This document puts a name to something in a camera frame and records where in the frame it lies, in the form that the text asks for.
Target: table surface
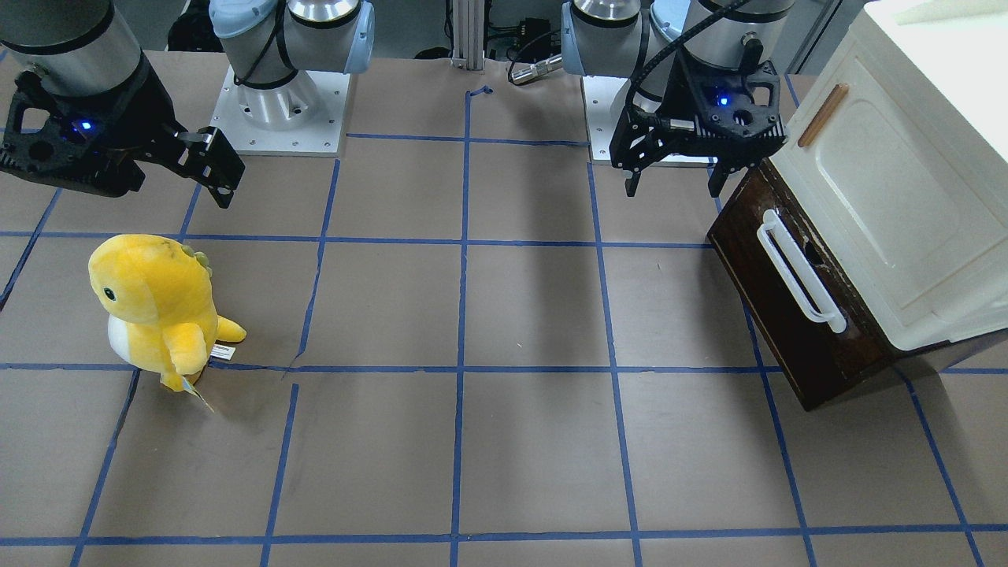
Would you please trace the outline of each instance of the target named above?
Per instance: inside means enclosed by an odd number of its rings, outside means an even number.
[[[207,124],[223,55],[150,60]],[[1008,562],[1008,350],[806,414],[705,169],[627,198],[562,73],[354,83],[342,156],[247,157],[229,210],[153,166],[117,200],[0,177],[0,563]],[[248,329],[216,413],[109,347],[87,259],[121,232],[207,252]]]

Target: cable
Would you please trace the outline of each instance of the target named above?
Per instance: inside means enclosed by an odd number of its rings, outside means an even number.
[[[516,52],[514,54],[514,58],[511,56],[511,49],[509,47],[508,50],[507,50],[507,52],[505,53],[507,55],[508,61],[511,62],[511,66],[508,67],[508,69],[507,69],[507,82],[510,83],[510,84],[512,84],[512,85],[514,85],[514,81],[511,79],[511,72],[514,71],[514,66],[515,66],[515,64],[518,63],[518,58],[521,56],[521,53],[523,53],[525,51],[525,49],[527,49],[530,46],[534,45],[535,42],[538,41],[539,39],[542,39],[543,37],[549,37],[550,35],[552,35],[554,33],[559,33],[559,32],[560,32],[559,29],[554,29],[552,31],[547,31],[545,33],[539,34],[537,37],[533,38],[529,42],[527,42],[524,45],[522,45],[521,48],[518,49],[518,52]]]
[[[696,37],[700,32],[704,31],[705,29],[717,23],[718,20],[724,18],[731,12],[738,10],[742,6],[745,6],[751,1],[752,0],[735,0],[731,4],[728,4],[720,8],[718,11],[712,13],[710,16],[707,16],[706,18],[701,20],[699,23],[697,23],[697,25],[694,25],[689,29],[683,31],[681,35],[673,39],[670,43],[665,45],[660,51],[655,53],[654,56],[651,58],[651,60],[648,61],[647,64],[645,64],[640,71],[635,72],[630,77],[630,90],[627,91],[627,98],[624,106],[626,108],[633,106],[634,95],[636,95],[637,92],[640,90],[640,86],[644,83],[644,80],[647,79],[647,76],[650,75],[651,72],[654,71],[654,69],[661,64],[661,62],[665,61],[665,58],[678,50],[679,47],[685,44],[686,41]]]
[[[266,39],[266,44],[262,46],[259,54],[256,55],[255,61],[252,62],[252,65],[249,67],[249,71],[245,74],[245,77],[239,79],[238,76],[235,75],[235,85],[244,85],[245,82],[249,80],[249,77],[252,77],[252,74],[255,73],[255,68],[259,67],[259,63],[262,61],[262,58],[266,55],[266,51],[269,50],[270,45],[273,44],[273,40],[276,38],[276,34],[280,31],[280,26],[283,22],[283,12],[286,11],[286,2],[276,3],[276,13],[273,17],[273,29],[269,32],[269,38]]]

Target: yellow plush toy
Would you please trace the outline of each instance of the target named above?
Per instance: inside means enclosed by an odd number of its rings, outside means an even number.
[[[245,339],[245,329],[217,315],[206,254],[174,240],[114,236],[91,255],[88,272],[109,312],[112,349],[134,366],[159,372],[174,391],[199,395],[193,382],[214,342]]]

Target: blue grid line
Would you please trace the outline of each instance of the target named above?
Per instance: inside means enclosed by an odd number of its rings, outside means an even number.
[[[794,101],[794,106],[798,106],[801,102],[798,100],[798,94],[794,92],[794,85],[791,84],[791,76],[784,74],[784,82],[787,83],[787,90],[791,92],[791,100]]]
[[[86,372],[112,372],[135,370],[131,364],[89,364],[75,362],[0,362],[0,370],[76,370]]]
[[[715,206],[718,214],[721,214],[721,199],[715,198]],[[759,339],[756,336],[756,325],[753,323],[752,314],[745,302],[742,302],[742,312],[746,319],[746,328],[749,330],[749,340],[753,345],[753,356],[756,358],[756,365],[759,367],[760,379],[763,382],[763,394],[766,396],[766,404],[770,410],[770,418],[773,421],[773,430],[777,436],[777,446],[780,448],[780,457],[783,461],[784,472],[787,474],[787,483],[791,489],[791,499],[794,501],[794,512],[798,519],[798,527],[801,531],[801,539],[805,543],[805,553],[808,555],[809,567],[816,567],[815,552],[812,550],[812,540],[808,533],[808,523],[805,521],[805,512],[801,505],[801,495],[798,493],[798,481],[794,476],[794,468],[791,466],[791,457],[787,452],[787,441],[784,438],[784,427],[780,423],[780,415],[777,413],[777,403],[773,399],[773,388],[770,387],[770,378],[767,374],[767,366],[763,364],[763,355],[759,348]]]
[[[973,532],[1008,532],[1006,524],[973,524]],[[876,526],[820,526],[809,527],[812,536],[843,536],[869,534],[948,534],[961,533],[959,524],[895,524]],[[800,528],[728,528],[723,530],[643,530],[642,540],[721,539],[721,538],[774,538],[796,537]],[[489,532],[453,536],[452,534],[295,534],[285,536],[92,536],[85,538],[91,546],[172,546],[172,545],[263,545],[297,544],[429,544],[449,543],[462,539],[467,542],[535,542],[535,541],[593,541],[630,540],[628,530],[604,532]],[[0,538],[0,547],[55,547],[72,546],[81,541],[74,537],[23,537]]]
[[[466,138],[462,159],[462,250],[459,271],[459,337],[455,385],[455,440],[452,450],[452,545],[449,552],[450,567],[459,565],[459,531],[462,517],[462,434],[465,412],[465,380],[463,369],[466,361],[466,290],[469,268],[469,175],[472,142],[470,135],[473,124],[473,97],[493,93],[484,85],[477,91],[466,91]]]
[[[0,232],[2,236],[29,236],[32,233],[27,231]],[[111,238],[119,234],[118,232],[72,232],[72,231],[42,231],[39,238]],[[161,236],[167,238],[184,238],[185,240],[241,240],[256,242],[318,242],[318,236],[297,236],[283,234],[174,234],[165,233]],[[389,238],[376,236],[325,236],[326,242],[341,242],[351,244],[434,244],[434,245],[455,245],[462,244],[461,239],[454,238]],[[598,244],[588,240],[494,240],[494,239],[469,239],[471,246],[557,246],[557,247],[583,247],[591,248]],[[714,245],[708,242],[602,242],[603,248],[694,248],[713,249]]]
[[[262,545],[264,536],[143,536],[127,538],[101,536],[88,538],[88,546],[236,546]]]
[[[606,320],[606,343],[609,348],[609,371],[613,382],[613,407],[616,412],[616,435],[620,444],[620,460],[623,466],[623,487],[627,498],[627,516],[630,521],[630,539],[633,546],[633,560],[636,567],[644,564],[640,550],[640,534],[637,526],[637,503],[633,494],[633,477],[630,475],[630,453],[627,449],[626,424],[623,421],[623,399],[620,393],[620,373],[616,364],[616,339],[613,333],[613,317],[609,306],[609,285],[606,278],[606,259],[602,247],[602,221],[599,217],[599,201],[595,193],[595,171],[592,162],[588,167],[588,191],[592,200],[592,222],[595,229],[595,253],[599,261],[599,281],[602,287],[602,313]]]
[[[227,362],[211,359],[211,368],[219,370],[275,370],[290,373],[411,373],[426,372],[433,374],[463,372],[480,372],[485,374],[557,374],[557,373],[609,373],[613,366],[326,366],[307,364],[303,366],[280,366],[274,364],[249,364]],[[653,372],[655,374],[758,374],[757,366],[616,366],[619,373],[640,374]],[[130,364],[108,363],[75,363],[75,362],[0,362],[0,370],[79,370],[79,371],[132,371]],[[780,366],[764,366],[767,372],[780,372]]]
[[[463,143],[497,143],[497,144],[511,144],[511,145],[559,145],[559,146],[571,146],[571,147],[588,147],[589,143],[587,141],[577,141],[577,140],[518,140],[509,138],[474,138],[469,132],[465,136],[418,136],[412,134],[369,134],[361,132],[351,132],[347,134],[348,138],[365,138],[365,139],[376,139],[376,140],[416,140],[416,141],[450,141],[450,142],[463,142]]]
[[[470,141],[476,143],[502,143],[511,145],[560,145],[568,147],[588,147],[587,141],[576,140],[514,140],[506,138],[471,138]]]
[[[254,242],[318,242],[318,236],[285,236],[265,234],[186,234],[186,240],[232,240]]]
[[[335,159],[333,162],[333,176],[329,183],[329,197],[326,201],[326,213],[322,221],[322,232],[319,234],[319,249],[317,252],[318,264],[316,265],[316,276],[314,281],[311,284],[311,298],[308,300],[308,306],[304,310],[304,324],[301,326],[301,340],[297,347],[297,356],[304,354],[304,350],[308,346],[308,333],[311,330],[311,317],[314,315],[314,301],[316,297],[319,295],[319,279],[322,276],[322,261],[323,257],[326,255],[326,233],[329,232],[329,221],[330,217],[333,216],[333,203],[336,201],[336,186],[340,179],[340,160]]]
[[[193,221],[193,213],[196,212],[196,204],[200,201],[200,184],[193,188],[193,197],[190,199],[188,207],[185,209],[185,216],[182,217],[182,225],[178,229],[179,238],[188,232],[190,222]]]
[[[28,256],[31,255],[31,251],[35,248],[35,243],[38,242],[38,235],[41,234],[45,222],[49,220],[49,215],[52,214],[52,210],[55,208],[56,201],[59,200],[60,195],[62,195],[62,190],[57,189],[52,194],[52,199],[49,200],[49,205],[45,208],[45,212],[42,213],[42,217],[38,219],[35,230],[32,231],[31,237],[28,238],[28,243],[24,246],[24,251],[21,252],[21,257],[17,260],[17,264],[14,265],[14,271],[11,272],[10,279],[7,280],[7,286],[3,289],[3,296],[0,296],[0,310],[7,305],[7,300],[14,293],[14,286],[17,284],[17,278],[21,275],[24,265],[28,263]]]
[[[276,480],[273,481],[273,496],[269,501],[269,519],[266,521],[266,539],[262,543],[262,555],[259,558],[259,566],[269,565],[269,551],[273,539],[273,531],[276,528],[276,515],[280,509],[280,492],[283,489],[283,474],[287,469],[287,453],[290,451],[290,433],[294,429],[294,413],[297,411],[297,390],[296,383],[290,384],[290,406],[287,408],[287,421],[283,427],[283,443],[280,445],[280,458],[276,464]]]
[[[365,134],[348,132],[348,138],[366,138],[372,140],[419,140],[419,141],[456,141],[465,142],[465,137],[459,136],[416,136],[411,134]]]
[[[591,248],[595,242],[585,242],[581,240],[470,240],[473,246],[556,246],[556,247],[581,247]]]
[[[946,368],[941,374],[1008,374],[1008,368]]]
[[[73,546],[81,538],[0,538],[0,547]]]
[[[118,232],[73,232],[67,230],[54,230],[48,232],[41,232],[39,238],[112,238],[113,236],[119,234]],[[162,234],[161,236],[166,236],[172,238],[177,236],[174,233]]]
[[[938,471],[941,472],[941,480],[944,481],[946,489],[949,490],[949,497],[952,499],[953,507],[956,508],[956,517],[959,518],[960,529],[966,534],[966,541],[970,544],[970,551],[973,552],[973,558],[977,561],[977,567],[984,567],[984,560],[980,556],[980,549],[977,548],[977,541],[973,537],[973,532],[970,530],[970,524],[966,521],[966,513],[963,512],[963,504],[959,501],[959,496],[956,494],[956,487],[953,486],[952,477],[949,475],[949,469],[946,468],[944,460],[941,458],[941,453],[938,451],[938,445],[934,441],[934,435],[931,434],[931,427],[927,424],[927,418],[924,416],[924,409],[920,405],[920,400],[917,398],[917,390],[913,387],[913,383],[901,372],[899,369],[896,370],[899,377],[903,379],[903,383],[906,384],[906,390],[910,394],[910,401],[913,403],[913,409],[917,413],[917,419],[920,420],[920,427],[924,430],[924,437],[927,438],[927,445],[931,448],[931,454],[934,456],[934,462],[938,466]]]
[[[452,238],[381,238],[375,236],[327,236],[326,241],[350,244],[439,244],[456,246],[462,244],[462,240]]]
[[[962,532],[959,524],[896,524],[883,526],[823,526],[809,528],[813,536],[845,536],[857,534],[937,534]]]
[[[713,250],[707,242],[603,242],[603,248],[696,248]]]
[[[74,548],[74,556],[71,558],[70,567],[77,567],[81,564],[81,555],[84,553],[84,546],[87,544],[88,536],[91,533],[91,524],[95,520],[95,513],[98,512],[98,501],[102,497],[102,490],[105,488],[105,479],[108,478],[109,468],[112,467],[112,457],[115,455],[116,446],[119,444],[119,434],[122,432],[123,426],[126,425],[126,414],[129,412],[129,407],[133,404],[133,398],[136,395],[136,386],[139,381],[140,369],[136,368],[133,370],[133,376],[130,378],[129,388],[126,391],[126,401],[123,402],[123,408],[119,412],[116,427],[112,430],[109,446],[105,450],[102,469],[98,473],[95,490],[91,494],[91,503],[88,504],[88,514],[84,517],[84,525],[81,526],[81,536],[78,539],[77,546]]]

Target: oven handle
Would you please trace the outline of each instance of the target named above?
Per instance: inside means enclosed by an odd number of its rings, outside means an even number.
[[[833,301],[826,287],[815,275],[812,266],[801,253],[794,238],[787,232],[787,227],[781,222],[776,211],[771,209],[763,213],[763,224],[756,229],[756,238],[763,245],[763,250],[770,257],[770,261],[773,262],[777,273],[784,280],[787,290],[791,292],[791,296],[797,302],[801,313],[813,323],[828,323],[834,333],[843,333],[847,329],[847,320],[844,319],[844,314],[841,313],[837,303]],[[774,246],[771,239],[776,241],[777,246]],[[807,291],[807,295],[802,291],[802,286]]]

